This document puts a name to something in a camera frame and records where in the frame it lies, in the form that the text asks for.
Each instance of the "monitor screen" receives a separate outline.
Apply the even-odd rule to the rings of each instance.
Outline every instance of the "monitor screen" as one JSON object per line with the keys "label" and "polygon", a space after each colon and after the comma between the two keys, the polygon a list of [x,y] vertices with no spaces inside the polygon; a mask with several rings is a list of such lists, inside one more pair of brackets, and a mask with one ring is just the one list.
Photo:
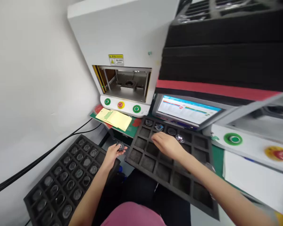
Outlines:
{"label": "monitor screen", "polygon": [[200,125],[221,110],[221,108],[164,95],[157,111]]}

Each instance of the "monitor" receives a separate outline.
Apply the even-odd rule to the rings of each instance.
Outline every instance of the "monitor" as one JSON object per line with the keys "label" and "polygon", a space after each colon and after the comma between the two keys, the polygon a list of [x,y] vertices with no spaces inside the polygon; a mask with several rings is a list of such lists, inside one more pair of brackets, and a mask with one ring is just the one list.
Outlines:
{"label": "monitor", "polygon": [[223,104],[192,97],[158,94],[153,116],[197,130],[224,111]]}

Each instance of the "person's left hand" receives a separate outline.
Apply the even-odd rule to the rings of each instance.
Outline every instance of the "person's left hand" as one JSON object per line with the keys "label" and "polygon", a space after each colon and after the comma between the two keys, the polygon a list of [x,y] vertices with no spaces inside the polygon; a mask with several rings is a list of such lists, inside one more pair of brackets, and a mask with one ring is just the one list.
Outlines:
{"label": "person's left hand", "polygon": [[104,162],[103,164],[101,165],[101,168],[104,168],[104,169],[107,169],[107,170],[111,170],[113,165],[114,165],[114,161],[115,159],[120,156],[120,155],[123,155],[126,151],[126,149],[128,147],[124,147],[124,150],[119,152],[117,151],[119,148],[121,147],[121,145],[117,145],[114,144],[114,145],[111,145],[109,148],[108,148],[108,151],[106,153],[106,156],[105,156],[105,159],[104,159]]}

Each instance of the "foam tray compartment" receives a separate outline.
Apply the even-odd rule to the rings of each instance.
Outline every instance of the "foam tray compartment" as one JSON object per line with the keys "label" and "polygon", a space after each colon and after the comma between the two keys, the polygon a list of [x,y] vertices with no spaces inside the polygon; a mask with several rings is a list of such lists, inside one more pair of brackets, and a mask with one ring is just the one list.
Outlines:
{"label": "foam tray compartment", "polygon": [[[152,121],[152,126],[147,126],[146,120]],[[203,164],[208,162],[214,165],[209,137],[147,116],[144,116],[137,130],[132,145],[126,153],[125,161],[211,217],[219,220],[217,202],[212,199],[206,188],[180,163],[161,153],[152,142],[151,136],[159,132],[155,128],[156,124],[163,125],[162,131],[166,134],[168,134],[169,128],[174,129],[176,134],[181,135],[185,140],[184,143],[181,143],[183,149]]]}
{"label": "foam tray compartment", "polygon": [[[104,149],[80,135],[24,198],[32,224],[68,225],[96,175],[90,172],[91,167],[99,169],[105,155]],[[116,159],[107,182],[118,171],[119,164]]]}

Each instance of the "yellow note pad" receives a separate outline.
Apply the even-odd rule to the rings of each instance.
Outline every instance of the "yellow note pad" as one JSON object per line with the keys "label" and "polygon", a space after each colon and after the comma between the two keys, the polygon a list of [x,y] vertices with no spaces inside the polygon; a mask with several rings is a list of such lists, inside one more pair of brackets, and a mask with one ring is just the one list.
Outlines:
{"label": "yellow note pad", "polygon": [[118,128],[117,126],[113,125],[111,122],[109,122],[109,121],[107,121],[107,120],[105,119],[105,116],[108,114],[109,111],[110,111],[110,110],[108,110],[108,109],[106,109],[106,108],[103,108],[95,117],[96,117],[97,119],[99,119],[99,120],[102,120],[102,121],[104,121],[104,122],[106,122],[106,123],[108,123],[108,124],[110,124],[110,125],[112,125],[112,126]]}
{"label": "yellow note pad", "polygon": [[118,111],[114,111],[108,119],[109,122],[116,125],[118,128],[120,128],[123,131],[127,130],[131,120],[132,120],[131,117],[122,114]]}

